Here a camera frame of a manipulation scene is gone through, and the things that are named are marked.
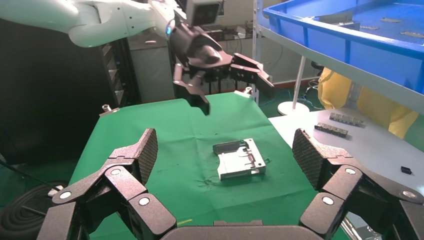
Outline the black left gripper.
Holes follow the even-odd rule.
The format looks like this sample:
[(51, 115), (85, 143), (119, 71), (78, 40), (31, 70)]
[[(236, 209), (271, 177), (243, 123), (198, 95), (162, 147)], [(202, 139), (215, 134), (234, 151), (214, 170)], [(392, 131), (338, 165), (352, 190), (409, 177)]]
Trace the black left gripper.
[[(204, 80), (221, 80), (229, 77), (255, 87), (268, 98), (275, 95), (271, 76), (263, 64), (240, 53), (227, 54), (222, 46), (199, 26), (179, 22), (169, 36), (172, 51), (180, 63), (174, 67), (175, 97), (185, 99), (191, 107), (199, 108), (205, 116), (210, 114), (210, 103), (201, 85)], [(190, 81), (183, 82), (189, 74)]]

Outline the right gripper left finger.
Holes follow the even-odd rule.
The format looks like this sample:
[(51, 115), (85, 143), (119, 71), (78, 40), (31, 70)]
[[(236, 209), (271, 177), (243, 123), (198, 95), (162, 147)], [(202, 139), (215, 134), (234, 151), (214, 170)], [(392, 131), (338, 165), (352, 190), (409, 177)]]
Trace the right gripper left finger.
[(87, 240), (117, 214), (138, 240), (159, 240), (177, 226), (173, 214), (146, 183), (158, 155), (156, 130), (116, 148), (99, 170), (58, 191), (44, 217), (39, 240)]

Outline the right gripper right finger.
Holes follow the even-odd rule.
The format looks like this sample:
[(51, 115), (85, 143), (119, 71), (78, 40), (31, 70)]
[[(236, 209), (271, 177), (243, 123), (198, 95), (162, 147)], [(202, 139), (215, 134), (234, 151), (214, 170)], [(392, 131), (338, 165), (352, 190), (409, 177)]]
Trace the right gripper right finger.
[(299, 128), (292, 154), (311, 186), (314, 199), (299, 223), (324, 240), (331, 239), (348, 213), (361, 217), (384, 240), (424, 237), (424, 197), (379, 175), (345, 149), (318, 142)]

